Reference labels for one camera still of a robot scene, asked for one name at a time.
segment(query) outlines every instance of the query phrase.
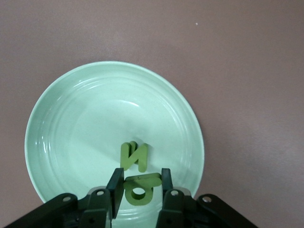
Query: plate rim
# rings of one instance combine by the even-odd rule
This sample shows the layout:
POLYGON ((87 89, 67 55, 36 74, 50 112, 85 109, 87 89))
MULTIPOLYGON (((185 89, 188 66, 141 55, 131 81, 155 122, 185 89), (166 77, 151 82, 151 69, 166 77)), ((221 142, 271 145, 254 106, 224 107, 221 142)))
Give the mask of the plate rim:
POLYGON ((195 129, 199 134, 199 143, 201 145, 201 152, 202 152, 202 165, 201 165, 201 169, 200 169, 200 176, 199 179, 200 181, 198 181, 197 186, 195 187, 195 191, 192 192, 192 196, 197 194, 197 191, 200 187, 200 183, 202 180, 202 175, 204 173, 204 164, 205 164, 205 145, 204 145, 204 139, 203 139, 203 134, 202 134, 202 130, 199 124, 199 120, 196 117, 192 107, 190 106, 189 102, 186 100, 186 98, 181 94, 181 92, 172 84, 170 83, 167 79, 165 79, 164 77, 160 76, 159 74, 143 67, 137 64, 133 64, 133 63, 129 63, 129 62, 122 62, 122 61, 97 61, 97 62, 91 62, 91 63, 87 63, 81 66, 78 66, 76 68, 73 68, 69 71, 67 71, 66 73, 64 73, 63 75, 61 75, 60 77, 58 77, 55 81, 53 81, 44 91, 43 93, 40 95, 40 97, 38 98, 38 100, 36 101, 31 114, 28 118, 28 123, 27 123, 27 127, 26 127, 26 132, 25 132, 25 142, 24 142, 24 150, 25 150, 25 160, 26 160, 26 167, 27 167, 27 171, 31 180, 31 183, 36 191, 36 193, 39 195, 40 199, 45 203, 48 200, 45 199, 45 197, 43 197, 42 193, 40 192, 40 190, 38 189, 38 186, 36 185, 36 182, 34 181, 34 177, 33 177, 33 172, 30 168, 30 164, 29 164, 29 158, 28 158, 28 149, 27 149, 27 145, 28 145, 28 136, 30 134, 29 129, 32 125, 33 122, 33 116, 36 113, 37 109, 39 108, 40 104, 42 103, 44 97, 48 94, 49 90, 52 89, 52 87, 54 87, 56 84, 60 83, 61 80, 63 80, 64 78, 68 77, 69 75, 73 74, 74 72, 77 72, 79 70, 88 68, 88 67, 94 67, 94 66, 99 66, 99 65, 121 65, 121 66, 128 66, 131 68, 136 68, 139 69, 141 71, 144 71, 146 73, 148 73, 149 75, 161 80, 165 85, 167 85, 177 96, 178 98, 183 102, 183 104, 186 106, 187 110, 189 111, 189 114, 191 115, 191 119, 194 121, 195 123, 195 129))

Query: green letter n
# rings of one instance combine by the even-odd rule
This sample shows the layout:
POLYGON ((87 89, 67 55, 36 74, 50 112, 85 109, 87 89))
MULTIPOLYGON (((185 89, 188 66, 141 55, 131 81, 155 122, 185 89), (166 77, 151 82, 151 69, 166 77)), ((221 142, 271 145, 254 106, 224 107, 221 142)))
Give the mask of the green letter n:
POLYGON ((137 143, 125 142, 121 146, 120 167, 128 170, 134 163, 138 163, 138 171, 146 172, 148 163, 148 144, 144 143, 137 148, 137 143))

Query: ceramic plate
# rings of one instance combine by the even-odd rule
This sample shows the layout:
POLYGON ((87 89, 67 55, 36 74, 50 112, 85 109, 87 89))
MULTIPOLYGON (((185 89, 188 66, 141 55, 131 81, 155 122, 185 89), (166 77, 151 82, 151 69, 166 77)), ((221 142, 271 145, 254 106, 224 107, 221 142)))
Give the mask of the ceramic plate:
MULTIPOLYGON (((105 186, 120 167, 124 142, 147 143, 145 173, 134 164, 128 176, 170 168, 174 186, 199 187, 204 164, 200 126, 180 92, 156 73, 124 62, 77 67, 53 82, 37 101, 25 137, 32 183, 46 202, 69 192, 83 198, 105 186)), ((152 201, 133 206, 123 197, 113 227, 154 228, 162 188, 152 201)))

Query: green letter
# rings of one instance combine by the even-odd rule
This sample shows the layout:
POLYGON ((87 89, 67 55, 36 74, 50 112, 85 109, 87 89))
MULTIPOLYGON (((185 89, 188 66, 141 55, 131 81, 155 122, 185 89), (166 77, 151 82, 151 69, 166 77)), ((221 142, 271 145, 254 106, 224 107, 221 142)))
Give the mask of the green letter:
POLYGON ((161 185, 161 181, 162 176, 159 173, 127 177, 123 184, 127 201, 135 206, 150 203, 153 198, 153 187, 161 185), (133 191, 136 188, 143 189, 145 191, 144 194, 136 194, 133 191))
POLYGON ((123 170, 128 170, 132 164, 138 163, 138 171, 145 172, 147 170, 148 163, 148 144, 144 143, 137 148, 137 143, 131 141, 125 142, 121 146, 120 153, 120 167, 123 170))

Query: screw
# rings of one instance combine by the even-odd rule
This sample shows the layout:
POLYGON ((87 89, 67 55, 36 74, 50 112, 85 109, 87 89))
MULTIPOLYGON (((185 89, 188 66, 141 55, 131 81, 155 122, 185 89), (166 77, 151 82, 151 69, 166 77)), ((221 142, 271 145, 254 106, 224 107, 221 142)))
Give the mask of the screw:
POLYGON ((101 195, 103 195, 104 193, 105 193, 105 192, 101 190, 101 191, 96 192, 96 195, 97 195, 97 196, 101 196, 101 195))
POLYGON ((211 199, 209 196, 204 196, 204 197, 203 197, 203 201, 204 201, 205 203, 210 203, 210 202, 212 202, 212 199, 211 199))
POLYGON ((62 199, 63 202, 68 202, 69 200, 71 199, 71 197, 69 196, 66 196, 62 199))
POLYGON ((171 195, 172 195, 172 196, 178 196, 178 194, 179 194, 179 192, 176 191, 176 190, 172 190, 172 191, 171 191, 171 195))

